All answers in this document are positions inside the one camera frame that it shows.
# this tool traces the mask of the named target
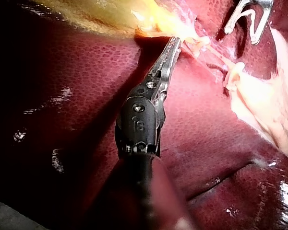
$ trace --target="wet tissue surface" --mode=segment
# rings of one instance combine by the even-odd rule
[[[270,79],[277,70],[269,28],[258,46],[246,34],[249,20],[221,32],[236,2],[186,1],[198,34]],[[76,229],[118,160],[117,112],[167,40],[82,32],[11,2],[0,10],[0,201],[49,229]],[[288,1],[275,1],[269,24],[288,42]],[[209,55],[205,61],[211,68],[180,55],[162,160],[201,229],[288,229],[288,157],[237,119],[226,73]]]

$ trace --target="yellow fat tissue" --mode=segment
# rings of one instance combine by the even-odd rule
[[[60,12],[69,22],[107,35],[122,37],[177,36],[197,40],[194,28],[154,0],[35,0]]]

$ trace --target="metal grasper tip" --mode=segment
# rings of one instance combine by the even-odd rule
[[[267,23],[270,17],[271,9],[273,6],[273,1],[274,0],[240,0],[233,14],[229,18],[226,26],[224,27],[224,33],[227,35],[231,34],[235,28],[235,24],[238,21],[238,19],[242,16],[247,16],[250,14],[251,20],[252,20],[252,24],[250,26],[251,42],[252,42],[252,45],[259,44],[261,36],[263,35],[263,32],[264,32],[265,24]],[[256,32],[254,32],[255,11],[247,10],[247,11],[242,12],[244,7],[250,4],[258,4],[263,8],[263,11],[264,11]]]
[[[173,69],[180,54],[181,40],[178,37],[171,37],[160,54],[157,61],[151,67],[148,75],[160,77],[161,84],[159,86],[159,93],[165,93],[168,89]]]

